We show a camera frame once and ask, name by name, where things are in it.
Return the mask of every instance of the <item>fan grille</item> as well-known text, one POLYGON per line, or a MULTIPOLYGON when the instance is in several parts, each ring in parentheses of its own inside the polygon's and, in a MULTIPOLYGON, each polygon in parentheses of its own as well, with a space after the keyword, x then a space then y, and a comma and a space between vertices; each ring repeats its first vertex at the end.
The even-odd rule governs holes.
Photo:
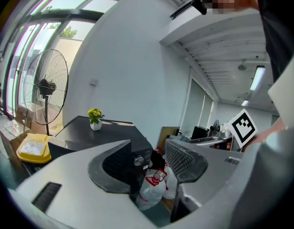
POLYGON ((26 108, 33 110, 35 122, 46 125, 58 116, 65 101, 67 83, 67 65, 59 51, 45 50, 34 58, 25 76, 23 98, 26 108), (51 88, 50 85, 55 85, 55 90, 51 94, 41 94, 40 81, 42 79, 49 84, 42 86, 43 89, 48 90, 51 88))

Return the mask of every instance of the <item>white flower pot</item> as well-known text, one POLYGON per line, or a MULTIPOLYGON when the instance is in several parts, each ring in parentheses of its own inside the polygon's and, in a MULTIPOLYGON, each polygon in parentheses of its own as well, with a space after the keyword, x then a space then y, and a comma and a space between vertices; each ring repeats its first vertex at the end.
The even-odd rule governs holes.
POLYGON ((91 129, 92 129, 93 131, 98 131, 98 130, 100 130, 101 125, 102 125, 102 121, 101 121, 101 120, 99 121, 98 124, 96 124, 96 123, 90 124, 91 129))

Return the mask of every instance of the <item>fan motor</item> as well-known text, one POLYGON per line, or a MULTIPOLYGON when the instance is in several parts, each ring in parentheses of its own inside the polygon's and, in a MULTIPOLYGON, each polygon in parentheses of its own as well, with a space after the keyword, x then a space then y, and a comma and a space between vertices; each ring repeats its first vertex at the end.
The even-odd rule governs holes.
POLYGON ((39 83, 40 94, 42 96, 52 95, 56 90, 56 84, 53 82, 47 82, 47 80, 42 79, 39 83))

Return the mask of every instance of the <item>white wall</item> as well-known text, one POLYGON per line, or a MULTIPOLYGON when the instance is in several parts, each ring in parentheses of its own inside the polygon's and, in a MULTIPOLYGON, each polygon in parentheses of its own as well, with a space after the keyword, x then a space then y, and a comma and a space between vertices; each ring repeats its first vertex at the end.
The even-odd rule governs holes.
MULTIPOLYGON (((218 119, 220 124, 224 124, 227 121, 231 120, 242 109, 243 107, 241 106, 235 106, 230 104, 218 104, 215 120, 218 119)), ((251 108, 245 109, 248 111, 249 115, 256 124, 258 132, 262 132, 271 127, 271 120, 273 115, 272 113, 251 108)))
POLYGON ((179 126, 189 67, 157 40, 174 10, 162 0, 121 0, 95 24, 70 70, 64 124, 98 107, 133 122, 153 147, 161 127, 179 126))

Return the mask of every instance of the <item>window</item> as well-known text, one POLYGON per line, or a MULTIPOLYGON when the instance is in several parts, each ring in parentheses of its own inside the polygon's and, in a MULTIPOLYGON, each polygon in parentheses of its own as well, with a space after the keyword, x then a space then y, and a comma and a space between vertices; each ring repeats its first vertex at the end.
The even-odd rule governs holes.
POLYGON ((93 26, 94 23, 71 21, 62 31, 60 37, 83 41, 93 26))
POLYGON ((194 81, 191 81, 188 104, 184 114, 181 132, 192 135, 194 127, 198 125, 204 100, 205 91, 194 81))
POLYGON ((96 12, 107 12, 117 1, 115 0, 93 0, 84 7, 84 10, 92 10, 96 12))
POLYGON ((19 96, 18 96, 18 102, 20 104, 24 103, 24 97, 25 99, 28 99, 29 94, 32 94, 31 90, 33 87, 33 80, 34 75, 31 74, 31 72, 34 72, 34 70, 30 70, 30 72, 27 72, 30 64, 34 60, 34 58, 41 52, 44 51, 48 41, 54 34, 57 27, 60 25, 60 23, 45 23, 41 30, 38 32, 37 36, 35 37, 29 51, 27 54, 27 57, 25 59, 24 67, 20 74, 20 85, 19 85, 19 96), (31 83, 31 89, 25 89, 26 92, 23 92, 23 84, 24 80, 26 83, 31 83))
POLYGON ((26 50, 29 41, 32 39, 31 35, 36 29, 36 25, 31 25, 28 27, 26 32, 23 34, 17 49, 14 53, 13 59, 11 61, 8 82, 7 82, 7 112, 11 115, 15 114, 15 96, 16 96, 16 85, 18 80, 18 66, 19 62, 22 60, 23 52, 26 50))
POLYGON ((204 128, 208 127, 212 105, 213 105, 213 100, 210 98, 209 95, 205 94, 203 110, 202 110, 199 126, 204 128))
POLYGON ((42 10, 67 10, 67 9, 75 9, 85 0, 52 0, 47 6, 42 10))

